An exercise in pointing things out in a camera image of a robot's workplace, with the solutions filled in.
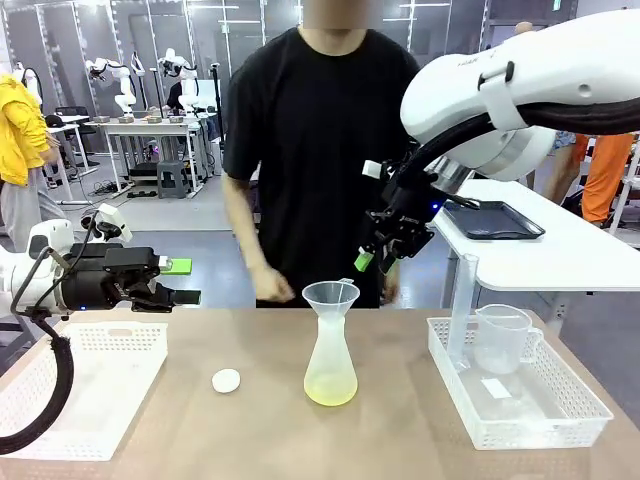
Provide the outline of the person's left hand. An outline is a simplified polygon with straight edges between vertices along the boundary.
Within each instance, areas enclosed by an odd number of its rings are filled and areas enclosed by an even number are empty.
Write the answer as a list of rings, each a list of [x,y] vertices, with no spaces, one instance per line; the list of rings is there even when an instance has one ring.
[[[396,261],[384,274],[384,283],[381,294],[381,303],[388,305],[393,303],[400,289],[400,262]]]

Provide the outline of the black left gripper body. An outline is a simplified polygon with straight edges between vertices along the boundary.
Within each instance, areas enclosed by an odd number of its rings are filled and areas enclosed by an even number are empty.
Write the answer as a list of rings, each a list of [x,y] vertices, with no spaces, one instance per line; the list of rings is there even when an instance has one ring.
[[[60,284],[68,310],[109,310],[120,301],[150,300],[149,283],[160,274],[159,256],[151,247],[118,243],[75,243],[64,258],[75,268]]]

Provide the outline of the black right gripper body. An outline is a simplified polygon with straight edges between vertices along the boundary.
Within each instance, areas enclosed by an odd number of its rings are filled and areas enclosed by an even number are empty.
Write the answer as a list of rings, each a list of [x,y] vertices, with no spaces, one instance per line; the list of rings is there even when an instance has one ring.
[[[435,183],[433,172],[385,174],[382,190],[366,210],[366,233],[378,231],[381,246],[400,240],[400,259],[415,256],[433,236],[428,224],[436,215]]]

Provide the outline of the person's right hand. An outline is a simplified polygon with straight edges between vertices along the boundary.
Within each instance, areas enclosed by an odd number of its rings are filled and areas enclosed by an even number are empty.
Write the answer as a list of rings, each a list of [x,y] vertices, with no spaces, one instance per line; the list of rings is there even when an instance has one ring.
[[[268,264],[252,267],[250,274],[257,300],[286,303],[295,298],[295,292],[286,278]]]

